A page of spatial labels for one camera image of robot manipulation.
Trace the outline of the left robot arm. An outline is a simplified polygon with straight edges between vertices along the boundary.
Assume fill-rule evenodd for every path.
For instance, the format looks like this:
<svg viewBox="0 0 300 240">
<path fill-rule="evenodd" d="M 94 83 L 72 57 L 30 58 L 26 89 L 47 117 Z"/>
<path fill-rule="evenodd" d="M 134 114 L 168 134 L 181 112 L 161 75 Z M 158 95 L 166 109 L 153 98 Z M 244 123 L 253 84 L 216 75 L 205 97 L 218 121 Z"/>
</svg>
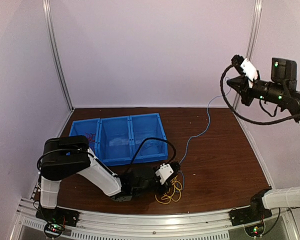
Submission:
<svg viewBox="0 0 300 240">
<path fill-rule="evenodd" d="M 48 139 L 43 154 L 37 161 L 42 213 L 51 222 L 62 218 L 57 207 L 60 183 L 75 174 L 81 175 L 116 202 L 127 202 L 144 193 L 163 194 L 181 169 L 172 158 L 157 167 L 133 168 L 133 163 L 122 173 L 110 170 L 89 147 L 83 135 Z"/>
</svg>

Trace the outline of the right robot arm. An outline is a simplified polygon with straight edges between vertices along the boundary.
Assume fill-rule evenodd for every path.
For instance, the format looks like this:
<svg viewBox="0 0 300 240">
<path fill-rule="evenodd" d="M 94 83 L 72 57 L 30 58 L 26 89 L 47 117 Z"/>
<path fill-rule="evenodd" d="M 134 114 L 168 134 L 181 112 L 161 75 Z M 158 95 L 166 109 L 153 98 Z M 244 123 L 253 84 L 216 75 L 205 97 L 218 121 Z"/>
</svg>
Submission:
<svg viewBox="0 0 300 240">
<path fill-rule="evenodd" d="M 221 95 L 230 110 L 241 120 L 259 126 L 270 126 L 294 120 L 300 126 L 300 91 L 297 90 L 297 63 L 294 60 L 274 57 L 271 60 L 271 80 L 261 80 L 259 71 L 248 58 L 234 55 L 231 64 L 222 73 L 235 68 L 238 76 L 227 80 L 226 84 L 241 97 L 241 103 L 250 106 L 257 99 L 260 104 L 269 102 L 276 105 L 276 111 L 287 110 L 290 116 L 278 120 L 260 122 L 240 115 Z M 284 189 L 265 189 L 255 194 L 246 210 L 249 220 L 258 220 L 267 210 L 275 208 L 300 208 L 300 186 Z"/>
</svg>

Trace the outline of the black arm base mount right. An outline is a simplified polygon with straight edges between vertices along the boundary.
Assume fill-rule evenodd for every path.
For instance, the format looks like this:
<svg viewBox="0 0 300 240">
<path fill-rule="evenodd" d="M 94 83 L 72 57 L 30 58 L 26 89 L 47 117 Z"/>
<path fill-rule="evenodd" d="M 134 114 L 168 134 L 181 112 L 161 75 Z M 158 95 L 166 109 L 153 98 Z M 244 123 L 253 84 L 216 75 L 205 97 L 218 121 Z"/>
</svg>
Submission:
<svg viewBox="0 0 300 240">
<path fill-rule="evenodd" d="M 233 208 L 228 213 L 233 227 L 260 222 L 262 219 L 270 218 L 272 216 L 271 210 L 266 209 L 262 212 L 255 212 L 250 206 L 244 208 Z"/>
</svg>

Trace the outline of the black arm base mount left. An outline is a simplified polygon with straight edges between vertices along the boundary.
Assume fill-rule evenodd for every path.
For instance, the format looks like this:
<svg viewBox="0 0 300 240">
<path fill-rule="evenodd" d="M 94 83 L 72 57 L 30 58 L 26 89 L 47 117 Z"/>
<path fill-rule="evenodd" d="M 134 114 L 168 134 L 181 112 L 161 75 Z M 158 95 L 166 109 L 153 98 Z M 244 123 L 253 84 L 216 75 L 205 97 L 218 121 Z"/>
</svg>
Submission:
<svg viewBox="0 0 300 240">
<path fill-rule="evenodd" d="M 55 209 L 42 208 L 37 210 L 35 216 L 51 223 L 76 227 L 80 213 L 76 210 L 56 207 Z"/>
</svg>

